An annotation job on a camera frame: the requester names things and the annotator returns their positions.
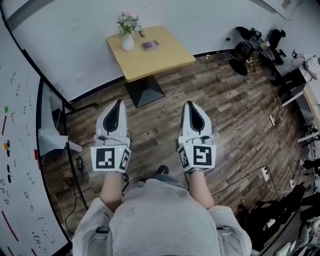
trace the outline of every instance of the table base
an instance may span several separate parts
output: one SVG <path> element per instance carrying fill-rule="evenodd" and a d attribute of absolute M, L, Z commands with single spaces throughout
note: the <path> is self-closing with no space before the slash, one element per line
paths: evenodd
<path fill-rule="evenodd" d="M 229 64 L 231 66 L 231 68 L 237 72 L 239 75 L 241 76 L 246 76 L 248 74 L 248 70 L 246 68 L 246 66 L 240 62 L 239 60 L 232 58 L 229 60 Z"/>
<path fill-rule="evenodd" d="M 127 82 L 125 87 L 136 108 L 166 96 L 153 75 Z"/>

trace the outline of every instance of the gray t-shirt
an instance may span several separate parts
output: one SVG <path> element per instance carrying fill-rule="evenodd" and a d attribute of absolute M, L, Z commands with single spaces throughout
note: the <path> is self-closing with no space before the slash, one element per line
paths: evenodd
<path fill-rule="evenodd" d="M 73 255 L 88 255 L 88 251 L 101 255 L 92 241 L 95 230 L 106 223 L 110 242 L 105 240 L 105 246 L 112 247 L 106 255 L 248 256 L 251 252 L 250 239 L 230 208 L 206 210 L 185 189 L 156 179 L 130 190 L 113 216 L 96 198 L 76 230 Z"/>

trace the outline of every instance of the square tabletop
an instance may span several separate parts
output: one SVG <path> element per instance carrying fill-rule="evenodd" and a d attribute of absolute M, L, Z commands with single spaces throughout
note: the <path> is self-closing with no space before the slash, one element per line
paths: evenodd
<path fill-rule="evenodd" d="M 121 34 L 106 38 L 127 82 L 151 76 L 161 71 L 194 63 L 195 57 L 164 26 L 151 26 L 143 29 L 145 37 L 138 33 L 134 38 L 134 49 L 122 49 Z M 142 43 L 156 40 L 155 49 L 143 50 Z"/>

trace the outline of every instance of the white marker cube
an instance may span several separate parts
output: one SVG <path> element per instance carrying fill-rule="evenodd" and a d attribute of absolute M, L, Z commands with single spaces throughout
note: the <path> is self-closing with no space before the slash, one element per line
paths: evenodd
<path fill-rule="evenodd" d="M 125 173 L 131 150 L 126 145 L 91 147 L 92 168 L 95 172 Z"/>
<path fill-rule="evenodd" d="M 204 172 L 215 167 L 215 145 L 184 143 L 177 151 L 185 172 Z"/>

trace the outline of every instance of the gray pants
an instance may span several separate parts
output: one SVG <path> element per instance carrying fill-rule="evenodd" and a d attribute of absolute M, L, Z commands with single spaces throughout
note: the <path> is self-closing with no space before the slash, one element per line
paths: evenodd
<path fill-rule="evenodd" d="M 175 178 L 171 177 L 168 174 L 156 174 L 152 179 L 158 180 L 160 182 L 168 183 L 168 184 L 175 186 L 175 187 L 178 187 L 178 188 L 186 189 L 185 186 L 181 182 L 179 182 L 178 180 L 176 180 Z M 145 185 L 145 183 L 143 181 L 139 181 L 133 187 L 134 188 L 141 188 L 144 185 Z"/>

